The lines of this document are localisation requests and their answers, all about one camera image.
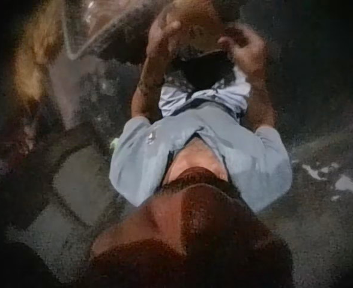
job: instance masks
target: man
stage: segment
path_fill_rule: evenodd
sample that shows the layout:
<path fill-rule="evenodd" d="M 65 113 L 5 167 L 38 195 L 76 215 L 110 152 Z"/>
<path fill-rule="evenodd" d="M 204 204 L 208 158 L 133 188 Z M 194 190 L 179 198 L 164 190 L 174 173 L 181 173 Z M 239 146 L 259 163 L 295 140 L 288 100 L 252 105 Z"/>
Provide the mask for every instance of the man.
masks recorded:
<path fill-rule="evenodd" d="M 291 254 L 255 216 L 291 185 L 273 128 L 264 42 L 245 26 L 219 39 L 234 59 L 235 80 L 188 99 L 162 88 L 182 25 L 161 28 L 156 20 L 150 29 L 132 119 L 110 171 L 113 186 L 138 209 L 94 242 L 92 280 L 106 287 L 289 287 Z M 254 133 L 239 124 L 250 87 Z M 154 122 L 158 103 L 164 118 Z"/>

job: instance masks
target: forearm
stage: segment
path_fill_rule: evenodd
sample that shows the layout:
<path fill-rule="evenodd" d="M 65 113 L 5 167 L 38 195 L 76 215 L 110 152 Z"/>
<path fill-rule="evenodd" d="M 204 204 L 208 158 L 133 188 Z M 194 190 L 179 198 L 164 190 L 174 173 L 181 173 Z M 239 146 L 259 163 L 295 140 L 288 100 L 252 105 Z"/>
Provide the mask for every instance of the forearm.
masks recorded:
<path fill-rule="evenodd" d="M 159 59 L 147 58 L 131 102 L 131 117 L 144 116 L 153 122 L 158 117 L 163 77 L 167 64 Z"/>
<path fill-rule="evenodd" d="M 254 131 L 260 126 L 275 126 L 276 114 L 264 79 L 251 79 L 252 92 L 249 102 L 250 122 Z"/>

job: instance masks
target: shirt sleeve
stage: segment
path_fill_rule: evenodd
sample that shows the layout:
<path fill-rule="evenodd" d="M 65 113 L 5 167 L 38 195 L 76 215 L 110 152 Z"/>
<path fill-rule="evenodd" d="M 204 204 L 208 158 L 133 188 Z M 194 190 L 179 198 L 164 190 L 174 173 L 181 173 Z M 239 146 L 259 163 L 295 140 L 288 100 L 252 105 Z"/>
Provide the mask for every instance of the shirt sleeve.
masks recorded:
<path fill-rule="evenodd" d="M 142 116 L 129 120 L 124 126 L 111 159 L 109 175 L 111 184 L 135 206 L 140 202 L 138 193 L 145 166 L 144 145 L 150 126 L 149 120 Z"/>
<path fill-rule="evenodd" d="M 292 184 L 292 169 L 287 150 L 277 130 L 269 126 L 259 127 L 255 135 L 263 144 L 263 153 L 259 159 L 264 187 L 277 199 L 287 192 Z"/>

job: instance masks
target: light blue shirt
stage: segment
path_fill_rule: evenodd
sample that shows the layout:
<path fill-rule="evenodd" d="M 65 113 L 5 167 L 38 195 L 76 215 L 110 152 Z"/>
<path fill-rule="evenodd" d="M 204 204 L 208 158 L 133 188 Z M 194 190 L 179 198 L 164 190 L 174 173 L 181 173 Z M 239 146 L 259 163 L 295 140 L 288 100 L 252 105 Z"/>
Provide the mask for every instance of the light blue shirt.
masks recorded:
<path fill-rule="evenodd" d="M 292 170 L 279 133 L 267 126 L 252 133 L 212 102 L 152 125 L 144 117 L 129 120 L 112 156 L 112 185 L 139 206 L 160 186 L 170 157 L 195 133 L 213 150 L 255 212 L 289 190 Z"/>

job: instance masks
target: white debris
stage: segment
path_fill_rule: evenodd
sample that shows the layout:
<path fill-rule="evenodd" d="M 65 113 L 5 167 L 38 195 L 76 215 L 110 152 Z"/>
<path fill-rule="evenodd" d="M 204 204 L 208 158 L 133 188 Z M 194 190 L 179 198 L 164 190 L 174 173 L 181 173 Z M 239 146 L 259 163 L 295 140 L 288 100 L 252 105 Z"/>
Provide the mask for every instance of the white debris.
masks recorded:
<path fill-rule="evenodd" d="M 336 200 L 338 200 L 340 198 L 339 195 L 335 195 L 331 198 L 331 201 L 335 202 Z"/>
<path fill-rule="evenodd" d="M 330 173 L 336 169 L 338 169 L 340 166 L 339 164 L 335 163 L 335 162 L 332 162 L 330 164 L 330 166 L 327 166 L 327 167 L 323 167 L 321 170 L 319 170 L 320 172 L 323 172 L 323 173 Z"/>
<path fill-rule="evenodd" d="M 335 189 L 340 191 L 348 190 L 353 193 L 353 180 L 346 175 L 342 175 L 335 183 Z"/>
<path fill-rule="evenodd" d="M 321 180 L 321 181 L 327 180 L 327 178 L 319 177 L 318 171 L 313 170 L 309 165 L 302 165 L 302 168 L 305 169 L 307 171 L 307 173 L 314 179 Z"/>
<path fill-rule="evenodd" d="M 332 162 L 331 167 L 338 169 L 340 167 L 340 165 L 338 163 Z"/>
<path fill-rule="evenodd" d="M 323 172 L 323 173 L 328 173 L 330 172 L 330 168 L 329 167 L 323 167 L 321 170 L 319 170 L 320 172 Z"/>

